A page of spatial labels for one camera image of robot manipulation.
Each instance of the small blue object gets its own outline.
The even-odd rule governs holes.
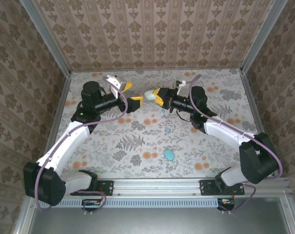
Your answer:
[[[166,159],[168,159],[169,161],[172,161],[173,159],[175,159],[175,154],[172,152],[172,150],[165,150],[163,154],[165,155]]]

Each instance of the patterned wallpaper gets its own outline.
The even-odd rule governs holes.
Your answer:
[[[14,227],[22,169],[44,151],[64,76],[18,0],[0,0],[0,233]]]
[[[295,0],[287,2],[247,76],[295,196]]]
[[[273,0],[35,0],[72,70],[239,67]]]

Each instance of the orange dot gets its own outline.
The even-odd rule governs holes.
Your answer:
[[[71,101],[69,101],[69,100],[67,100],[67,101],[65,102],[65,106],[70,106],[70,104],[71,104]]]
[[[194,127],[191,127],[191,133],[197,133],[197,129],[196,128],[194,128]]]
[[[143,153],[143,158],[144,159],[150,159],[151,158],[151,153],[150,152],[144,152]]]
[[[119,124],[123,124],[125,122],[125,119],[124,118],[120,118],[120,119],[118,119],[118,123]]]
[[[75,161],[73,163],[73,168],[78,169],[80,167],[80,162],[79,161]]]
[[[206,169],[209,168],[209,163],[205,162],[204,163],[204,168],[206,168]]]
[[[151,120],[150,119],[145,119],[144,121],[143,121],[143,123],[145,124],[145,125],[150,125],[151,124]]]
[[[200,170],[202,170],[202,164],[197,162],[194,164],[194,168],[196,171],[200,171]]]
[[[228,123],[230,123],[230,124],[234,124],[234,123],[235,123],[235,121],[234,121],[232,118],[228,118],[226,121],[227,121]]]

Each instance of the purple cable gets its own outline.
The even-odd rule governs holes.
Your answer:
[[[103,78],[103,81],[107,84],[110,85],[110,83],[106,80],[106,78]],[[42,209],[42,207],[40,206],[40,203],[39,203],[39,198],[38,198],[38,187],[39,187],[39,180],[40,180],[40,177],[41,177],[41,174],[43,172],[43,169],[45,168],[45,166],[48,164],[48,162],[50,161],[50,158],[52,158],[52,156],[54,155],[54,153],[56,152],[56,150],[58,150],[58,148],[62,145],[62,143],[77,129],[79,128],[82,128],[82,127],[85,127],[85,126],[89,126],[89,125],[93,125],[93,124],[100,124],[100,123],[109,123],[109,122],[113,122],[113,121],[116,121],[118,119],[120,119],[121,117],[123,117],[126,113],[127,113],[127,110],[128,110],[128,102],[127,102],[127,98],[125,97],[125,95],[122,93],[122,91],[120,91],[118,88],[116,88],[115,86],[111,86],[112,88],[114,88],[115,90],[118,91],[118,93],[120,94],[124,104],[125,104],[125,109],[124,111],[122,112],[122,114],[116,118],[113,118],[113,119],[108,119],[108,120],[102,120],[102,121],[96,121],[96,122],[91,122],[91,123],[85,123],[85,124],[82,124],[82,125],[79,125],[75,128],[73,128],[71,131],[68,132],[68,134],[66,134],[61,140],[60,142],[55,146],[55,148],[52,150],[51,154],[49,155],[49,157],[45,160],[45,162],[43,163],[43,165],[41,166],[39,172],[38,172],[38,175],[36,177],[36,182],[35,182],[35,202],[36,202],[36,205],[37,205],[37,208],[40,210],[40,211],[46,211],[46,210],[49,210],[52,206],[50,206],[49,208],[47,209]]]
[[[231,212],[235,212],[235,211],[239,211],[241,208],[243,208],[246,204],[247,204],[247,202],[251,199],[251,198],[253,198],[253,196],[255,195],[255,193],[256,193],[256,188],[255,188],[255,186],[253,186],[253,185],[250,185],[250,184],[244,184],[245,186],[247,186],[247,187],[251,187],[251,188],[253,188],[254,189],[254,191],[251,193],[251,195],[249,196],[249,198],[247,198],[247,200],[240,206],[240,207],[238,207],[238,208],[236,208],[236,209],[233,209],[233,210],[231,210],[231,211],[229,211],[228,209],[226,209],[224,206],[220,206],[219,205],[219,207],[221,207],[222,209],[224,209],[225,211],[228,211],[229,213],[231,213]]]
[[[190,96],[190,101],[192,103],[192,106],[194,107],[194,109],[200,113],[201,115],[203,115],[205,118],[207,119],[210,119],[218,124],[222,124],[226,127],[228,127],[229,129],[233,130],[234,132],[237,132],[238,134],[241,134],[242,136],[244,137],[247,137],[248,139],[252,140],[254,143],[256,143],[257,145],[261,146],[263,149],[265,149],[267,152],[269,152],[270,155],[273,156],[273,158],[276,160],[277,164],[278,164],[278,167],[279,167],[279,172],[278,172],[278,175],[277,176],[274,176],[274,177],[270,177],[270,178],[266,178],[266,179],[277,179],[277,178],[280,178],[283,174],[283,166],[280,162],[280,160],[278,159],[277,155],[274,154],[274,152],[272,150],[270,150],[267,146],[265,146],[264,144],[262,144],[260,141],[254,139],[253,137],[249,136],[249,135],[245,135],[245,132],[244,131],[241,131],[241,130],[238,130],[234,127],[232,127],[231,125],[229,125],[228,123],[226,122],[223,122],[223,121],[220,121],[220,120],[217,120],[217,119],[214,119],[214,118],[211,118],[209,116],[207,116],[206,114],[202,113],[197,107],[196,105],[194,104],[194,101],[193,101],[193,98],[192,98],[192,86],[194,84],[195,81],[197,81],[199,78],[201,77],[201,75],[197,75],[191,82],[187,82],[187,83],[190,83],[190,91],[189,91],[189,96]]]
[[[95,212],[98,212],[100,209],[103,208],[103,206],[106,204],[106,201],[107,201],[107,197],[105,195],[105,193],[102,193],[102,192],[98,192],[98,191],[81,191],[81,190],[78,190],[77,193],[81,193],[81,194],[99,194],[99,195],[102,195],[104,197],[104,202],[95,210],[95,211],[92,211],[93,213]],[[88,211],[85,210],[85,206],[86,204],[88,203],[91,203],[91,202],[95,202],[95,201],[87,201],[83,204],[83,211],[86,213]]]

